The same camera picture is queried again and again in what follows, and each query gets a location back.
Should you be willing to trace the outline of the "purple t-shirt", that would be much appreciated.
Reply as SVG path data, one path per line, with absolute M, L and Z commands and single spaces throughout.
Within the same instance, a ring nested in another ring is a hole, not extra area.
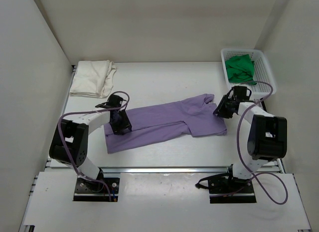
M 127 110 L 132 130 L 115 135 L 110 124 L 104 126 L 107 152 L 134 149 L 165 142 L 181 135 L 192 137 L 226 135 L 222 118 L 213 114 L 213 94 L 202 94 L 181 101 Z

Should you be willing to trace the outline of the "cream white t-shirt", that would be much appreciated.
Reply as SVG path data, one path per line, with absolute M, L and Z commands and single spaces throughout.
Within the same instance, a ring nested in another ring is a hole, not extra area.
M 70 87 L 70 96 L 107 98 L 113 88 L 114 62 L 79 61 Z

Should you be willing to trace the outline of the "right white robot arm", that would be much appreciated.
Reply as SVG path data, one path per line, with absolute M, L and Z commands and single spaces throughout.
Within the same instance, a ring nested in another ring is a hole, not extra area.
M 246 181 L 263 165 L 285 157 L 287 153 L 287 120 L 266 112 L 250 100 L 252 92 L 246 86 L 234 86 L 225 94 L 213 114 L 229 119 L 240 116 L 236 143 L 240 149 L 239 134 L 242 121 L 250 124 L 247 151 L 239 152 L 239 162 L 231 165 L 231 177 Z

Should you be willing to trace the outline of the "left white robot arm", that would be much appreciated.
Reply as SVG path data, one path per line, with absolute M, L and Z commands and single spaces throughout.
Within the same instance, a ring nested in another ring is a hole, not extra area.
M 74 169 L 76 174 L 88 181 L 102 182 L 102 172 L 87 157 L 89 135 L 108 124 L 114 135 L 124 135 L 132 130 L 126 113 L 130 96 L 124 91 L 112 93 L 106 102 L 91 111 L 63 114 L 49 149 L 49 156 Z

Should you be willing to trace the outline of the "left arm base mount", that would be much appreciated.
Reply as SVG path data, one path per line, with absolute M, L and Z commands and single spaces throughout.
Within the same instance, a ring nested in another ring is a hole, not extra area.
M 104 177 L 104 183 L 90 182 L 83 178 L 77 178 L 73 201 L 75 202 L 117 202 L 119 197 L 120 178 Z

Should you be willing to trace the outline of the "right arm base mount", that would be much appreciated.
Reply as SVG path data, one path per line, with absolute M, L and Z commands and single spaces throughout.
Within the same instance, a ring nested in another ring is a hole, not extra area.
M 254 204 L 257 202 L 251 180 L 234 177 L 232 168 L 225 173 L 200 179 L 195 187 L 209 191 L 211 204 Z

